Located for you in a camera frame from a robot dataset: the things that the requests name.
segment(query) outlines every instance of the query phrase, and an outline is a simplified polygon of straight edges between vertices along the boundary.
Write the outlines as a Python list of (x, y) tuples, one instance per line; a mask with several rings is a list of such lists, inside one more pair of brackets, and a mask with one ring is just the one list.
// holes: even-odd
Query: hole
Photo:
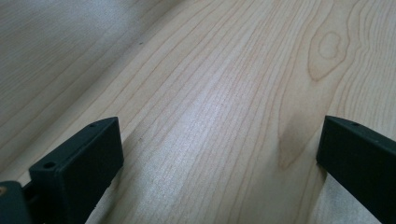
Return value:
[(44, 168), (50, 169), (50, 168), (54, 167), (55, 165), (56, 165), (55, 162), (49, 161), (49, 162), (47, 162), (46, 164), (44, 164)]
[(5, 194), (7, 191), (7, 188), (4, 186), (0, 186), (0, 196), (2, 196), (3, 194)]

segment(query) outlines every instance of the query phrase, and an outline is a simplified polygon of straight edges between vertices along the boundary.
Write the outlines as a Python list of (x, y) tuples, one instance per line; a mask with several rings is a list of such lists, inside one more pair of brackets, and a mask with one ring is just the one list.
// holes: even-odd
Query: wooden table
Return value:
[(89, 222), (331, 223), (322, 121), (396, 139), (395, 24), (392, 0), (3, 0), (0, 180), (118, 116)]

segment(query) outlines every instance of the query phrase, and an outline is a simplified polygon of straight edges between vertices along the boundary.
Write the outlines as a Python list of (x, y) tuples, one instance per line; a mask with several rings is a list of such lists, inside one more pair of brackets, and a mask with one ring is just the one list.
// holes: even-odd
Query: light wood surface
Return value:
[(0, 180), (118, 116), (89, 222), (332, 223), (322, 121), (396, 139), (395, 24), (392, 0), (3, 0)]

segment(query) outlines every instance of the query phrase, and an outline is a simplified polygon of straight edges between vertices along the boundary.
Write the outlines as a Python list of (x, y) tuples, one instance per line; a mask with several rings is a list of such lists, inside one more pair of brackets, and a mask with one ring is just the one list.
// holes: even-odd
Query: table surface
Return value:
[(0, 180), (90, 122), (125, 164), (91, 223), (332, 223), (325, 115), (396, 139), (396, 2), (4, 0)]

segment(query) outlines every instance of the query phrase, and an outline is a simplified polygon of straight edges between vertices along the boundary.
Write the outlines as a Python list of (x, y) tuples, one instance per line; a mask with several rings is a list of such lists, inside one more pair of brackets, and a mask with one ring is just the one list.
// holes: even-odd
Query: wood grain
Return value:
[(91, 223), (332, 223), (326, 114), (396, 139), (396, 2), (0, 2), (0, 180), (118, 116)]

